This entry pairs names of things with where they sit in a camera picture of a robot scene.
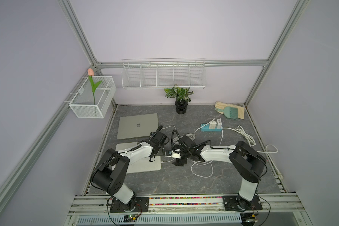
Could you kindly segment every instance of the vent grille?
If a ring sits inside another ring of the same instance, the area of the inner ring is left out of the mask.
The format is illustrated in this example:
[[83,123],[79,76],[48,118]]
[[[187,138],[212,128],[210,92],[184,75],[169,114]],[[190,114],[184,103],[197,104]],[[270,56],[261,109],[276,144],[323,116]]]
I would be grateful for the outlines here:
[[[123,223],[124,215],[113,215],[112,220],[116,224]],[[142,215],[135,224],[206,224],[206,223],[241,223],[238,213],[213,213],[213,214],[155,214]],[[108,216],[81,216],[77,225],[112,225]]]

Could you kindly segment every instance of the black plant pot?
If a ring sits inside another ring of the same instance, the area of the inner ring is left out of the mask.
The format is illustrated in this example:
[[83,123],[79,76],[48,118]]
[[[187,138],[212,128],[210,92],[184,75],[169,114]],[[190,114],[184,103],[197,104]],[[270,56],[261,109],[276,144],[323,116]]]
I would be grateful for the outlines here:
[[187,111],[188,103],[186,101],[177,101],[175,102],[176,105],[176,112],[178,114],[184,114]]

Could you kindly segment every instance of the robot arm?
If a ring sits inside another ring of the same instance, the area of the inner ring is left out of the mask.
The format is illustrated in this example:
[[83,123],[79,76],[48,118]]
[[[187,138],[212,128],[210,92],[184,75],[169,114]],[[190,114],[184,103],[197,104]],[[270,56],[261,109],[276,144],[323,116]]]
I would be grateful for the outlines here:
[[[116,197],[124,210],[133,210],[136,204],[136,194],[124,184],[128,166],[145,157],[153,157],[163,149],[167,136],[159,132],[162,127],[134,147],[121,151],[107,150],[91,175],[91,182]],[[107,164],[116,166],[111,170]]]
[[[159,132],[162,127],[160,126],[149,139],[139,142],[134,147],[121,151],[107,150],[91,176],[91,182],[116,197],[123,210],[133,210],[136,204],[136,194],[124,184],[128,166],[142,158],[153,157],[163,149],[167,136]],[[187,163],[187,158],[194,161],[222,161],[235,166],[243,179],[237,196],[223,196],[226,210],[242,212],[251,210],[252,205],[255,205],[257,210],[262,209],[258,203],[259,198],[254,197],[266,160],[248,144],[239,141],[236,145],[230,146],[196,145],[184,136],[179,140],[179,144],[173,147],[172,153],[169,154],[167,151],[166,155],[175,156],[174,164],[177,166]],[[116,167],[111,170],[107,164]]]
[[265,167],[266,160],[250,147],[247,143],[239,141],[236,145],[230,146],[211,146],[196,145],[188,137],[179,139],[179,144],[174,145],[177,160],[174,163],[182,166],[187,162],[186,158],[194,161],[221,161],[232,163],[242,176],[241,188],[236,197],[228,197],[224,199],[226,210],[245,211],[251,210],[251,206],[255,205],[257,210],[262,209],[259,205],[259,198],[255,196],[258,183],[261,178],[262,171]]

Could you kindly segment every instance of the silver laptop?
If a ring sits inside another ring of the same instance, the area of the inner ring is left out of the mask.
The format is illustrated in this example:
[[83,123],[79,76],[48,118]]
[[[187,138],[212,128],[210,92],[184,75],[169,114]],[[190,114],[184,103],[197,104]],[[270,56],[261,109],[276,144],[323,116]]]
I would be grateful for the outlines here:
[[147,137],[158,128],[157,113],[119,118],[117,139]]

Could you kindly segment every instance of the power strip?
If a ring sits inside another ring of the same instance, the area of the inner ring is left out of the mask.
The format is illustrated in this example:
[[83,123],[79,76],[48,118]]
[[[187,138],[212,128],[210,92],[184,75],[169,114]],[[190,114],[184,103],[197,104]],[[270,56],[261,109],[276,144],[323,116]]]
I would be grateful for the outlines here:
[[221,128],[219,128],[219,129],[217,129],[217,128],[215,128],[215,129],[209,129],[208,127],[209,127],[209,125],[203,126],[203,127],[201,128],[201,131],[202,131],[202,132],[221,132]]

